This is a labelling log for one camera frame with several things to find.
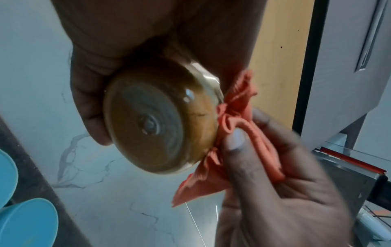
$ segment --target cloth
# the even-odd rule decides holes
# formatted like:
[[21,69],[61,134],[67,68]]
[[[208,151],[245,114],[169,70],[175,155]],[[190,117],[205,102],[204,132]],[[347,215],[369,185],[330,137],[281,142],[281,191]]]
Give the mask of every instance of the cloth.
[[284,179],[275,147],[252,120],[250,98],[256,95],[257,91],[251,83],[251,78],[251,71],[243,71],[231,86],[224,102],[217,106],[219,126],[214,146],[195,172],[180,184],[172,201],[173,207],[231,188],[219,148],[223,138],[231,134],[235,128],[241,128],[248,134],[271,182]]

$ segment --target orange cloth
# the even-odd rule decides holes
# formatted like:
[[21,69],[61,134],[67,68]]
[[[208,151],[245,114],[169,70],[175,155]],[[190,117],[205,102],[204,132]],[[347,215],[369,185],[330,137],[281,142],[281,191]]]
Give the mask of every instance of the orange cloth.
[[219,148],[222,139],[235,128],[241,128],[248,134],[271,182],[284,179],[275,147],[252,120],[250,98],[257,91],[251,78],[251,71],[243,71],[225,96],[224,103],[217,106],[219,127],[214,147],[209,150],[196,171],[180,184],[172,201],[173,207],[231,187]]

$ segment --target blue cup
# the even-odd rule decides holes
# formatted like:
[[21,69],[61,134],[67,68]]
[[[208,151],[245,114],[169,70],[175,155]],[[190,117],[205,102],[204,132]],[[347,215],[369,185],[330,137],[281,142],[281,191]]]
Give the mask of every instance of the blue cup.
[[31,199],[0,209],[0,246],[51,247],[57,230],[57,211],[46,199]]
[[12,158],[0,149],[0,208],[11,199],[18,183],[18,170]]

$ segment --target bottle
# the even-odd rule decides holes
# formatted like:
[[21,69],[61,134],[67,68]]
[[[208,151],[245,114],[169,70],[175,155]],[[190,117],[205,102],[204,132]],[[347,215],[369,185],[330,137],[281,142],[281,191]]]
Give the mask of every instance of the bottle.
[[152,173],[200,161],[217,133],[216,79],[193,65],[155,58],[123,69],[105,91],[103,113],[118,150]]

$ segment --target blue bucket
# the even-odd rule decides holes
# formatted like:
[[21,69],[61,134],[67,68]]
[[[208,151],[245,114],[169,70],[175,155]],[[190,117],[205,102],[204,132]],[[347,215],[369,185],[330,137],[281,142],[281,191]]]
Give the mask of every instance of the blue bucket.
[[18,170],[12,158],[0,149],[0,208],[11,199],[18,183]]
[[0,246],[51,247],[57,229],[57,211],[46,199],[31,199],[0,209]]

